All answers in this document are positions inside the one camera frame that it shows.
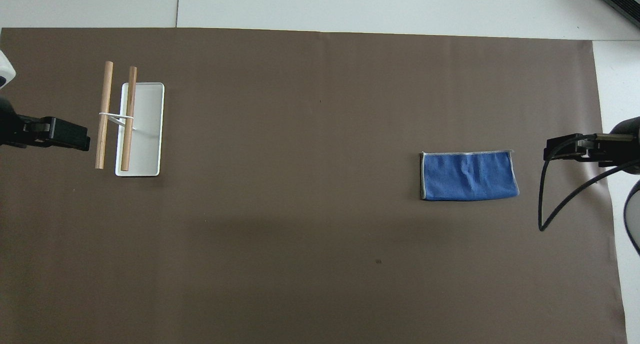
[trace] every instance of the brown paper backdrop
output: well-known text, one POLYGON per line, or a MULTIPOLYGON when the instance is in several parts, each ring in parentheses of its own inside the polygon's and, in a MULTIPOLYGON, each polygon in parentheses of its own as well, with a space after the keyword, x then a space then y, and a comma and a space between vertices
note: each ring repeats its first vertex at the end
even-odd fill
MULTIPOLYGON (((587 41, 4 29, 19 114, 95 138, 129 65, 161 174, 0 146, 4 342, 624 342, 605 184, 544 233, 545 140, 601 130, 587 41), (513 149, 521 194, 419 200, 421 151, 513 149)), ((554 162, 547 212, 598 172, 554 162)))

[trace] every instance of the white rectangular tray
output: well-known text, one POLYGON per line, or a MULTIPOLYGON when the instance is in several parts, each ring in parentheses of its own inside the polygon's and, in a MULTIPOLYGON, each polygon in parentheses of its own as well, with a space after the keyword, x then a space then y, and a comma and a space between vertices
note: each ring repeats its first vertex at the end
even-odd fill
MULTIPOLYGON (((128 83, 122 85, 121 115, 127 113, 128 86, 128 83)), ((119 177, 153 177, 160 173, 165 87, 160 82, 138 82, 135 86, 130 166, 128 171, 120 170, 124 127, 118 126, 115 172, 119 177)))

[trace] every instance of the folded towel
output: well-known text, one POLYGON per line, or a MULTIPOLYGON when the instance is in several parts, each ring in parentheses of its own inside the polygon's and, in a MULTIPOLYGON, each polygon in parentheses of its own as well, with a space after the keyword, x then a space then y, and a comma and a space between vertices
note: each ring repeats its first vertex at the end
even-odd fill
POLYGON ((476 201, 510 198, 520 192, 511 150, 423 152, 422 198, 429 201, 476 201))

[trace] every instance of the black cable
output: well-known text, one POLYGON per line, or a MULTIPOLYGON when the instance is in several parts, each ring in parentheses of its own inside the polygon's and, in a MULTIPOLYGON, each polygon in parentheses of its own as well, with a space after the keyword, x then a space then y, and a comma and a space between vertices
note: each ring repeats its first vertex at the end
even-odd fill
POLYGON ((578 195, 581 191, 585 190, 587 187, 590 187, 590 185, 599 182, 600 180, 602 180, 603 178, 606 178, 610 175, 613 175, 615 173, 617 173, 618 171, 622 171, 626 168, 629 168, 630 166, 633 165, 637 165, 640 164, 640 159, 637 160, 633 160, 633 161, 629 161, 626 164, 622 164, 620 166, 617 166, 617 168, 611 169, 611 170, 606 170, 604 173, 601 173, 600 175, 595 176, 594 178, 592 178, 591 180, 589 180, 588 182, 585 182, 584 184, 580 185, 576 190, 572 191, 569 195, 567 195, 566 198, 564 198, 564 200, 562 202, 560 202, 558 204, 558 206, 555 207, 555 209, 553 210, 553 212, 551 212, 551 215, 549 215, 549 217, 546 219, 544 225, 542 225, 540 227, 540 221, 538 221, 538 226, 540 228, 540 231, 544 231, 548 226, 549 223, 551 223, 551 220, 553 220, 553 218, 555 218, 556 215, 558 215, 558 212, 560 212, 560 210, 562 210, 562 208, 567 205, 567 203, 569 203, 569 201, 571 201, 571 199, 573 199, 574 197, 576 197, 576 195, 578 195))
POLYGON ((546 160, 544 160, 545 164, 544 164, 544 166, 542 166, 542 174, 540 175, 540 191, 538 192, 538 195, 537 195, 537 204, 538 204, 537 205, 538 206, 537 207, 538 208, 537 209, 538 210, 537 211, 538 212, 537 213, 538 214, 537 215, 538 216, 537 217, 538 218, 537 219, 538 220, 537 221, 538 222, 537 223, 538 224, 537 228, 540 231, 544 231, 548 227, 549 223, 551 222, 549 219, 547 219, 545 221, 544 225, 542 224, 542 197, 543 197, 544 190, 545 190, 545 180, 544 180, 544 178, 546 177, 546 169, 549 166, 549 162, 563 148, 565 148, 565 147, 567 147, 567 146, 569 146, 569 145, 571 145, 573 143, 576 143, 576 142, 578 142, 580 140, 588 140, 588 139, 595 139, 595 138, 596 138, 595 134, 590 134, 590 135, 580 135, 580 136, 572 137, 570 139, 562 141, 562 143, 559 143, 558 145, 555 146, 555 148, 553 148, 553 150, 551 150, 551 152, 549 153, 548 158, 546 160))

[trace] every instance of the wooden dowel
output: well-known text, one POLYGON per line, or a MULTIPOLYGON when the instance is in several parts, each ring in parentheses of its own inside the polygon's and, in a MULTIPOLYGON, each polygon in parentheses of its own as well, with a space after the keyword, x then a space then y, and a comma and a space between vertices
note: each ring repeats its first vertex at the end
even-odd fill
MULTIPOLYGON (((138 78, 138 68, 135 66, 131 66, 128 69, 128 92, 127 95, 127 109, 126 115, 133 116, 133 108, 135 105, 135 86, 138 78)), ((125 119, 124 126, 124 141, 122 143, 122 156, 121 156, 121 170, 128 171, 128 161, 131 157, 131 136, 133 134, 133 119, 125 119)))
MULTIPOLYGON (((104 64, 104 78, 102 80, 102 103, 100 104, 100 112, 101 113, 109 113, 109 101, 111 100, 111 86, 112 86, 112 77, 114 77, 114 63, 111 61, 107 61, 104 64)), ((105 143, 107 141, 107 116, 100 115, 100 126, 98 127, 98 148, 96 148, 96 169, 104 168, 104 151, 105 151, 105 143)))

